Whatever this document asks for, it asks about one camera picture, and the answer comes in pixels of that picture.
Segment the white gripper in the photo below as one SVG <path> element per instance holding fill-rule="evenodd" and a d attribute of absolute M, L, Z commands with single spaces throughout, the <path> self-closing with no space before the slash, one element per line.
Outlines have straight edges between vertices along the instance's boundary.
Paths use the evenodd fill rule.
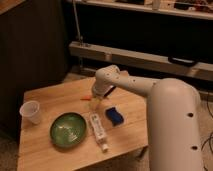
<path fill-rule="evenodd" d="M 103 97 L 112 87 L 111 83 L 96 80 L 92 86 L 92 95 L 94 97 Z M 89 107 L 91 111 L 95 111 L 101 103 L 100 98 L 92 98 Z"/>

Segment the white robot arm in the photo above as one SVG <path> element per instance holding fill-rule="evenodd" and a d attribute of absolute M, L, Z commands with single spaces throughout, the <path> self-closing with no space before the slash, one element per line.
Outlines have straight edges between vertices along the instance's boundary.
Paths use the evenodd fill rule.
<path fill-rule="evenodd" d="M 150 171 L 204 171 L 196 88 L 175 78 L 125 76 L 116 65 L 96 71 L 92 95 L 102 97 L 110 86 L 146 99 Z"/>

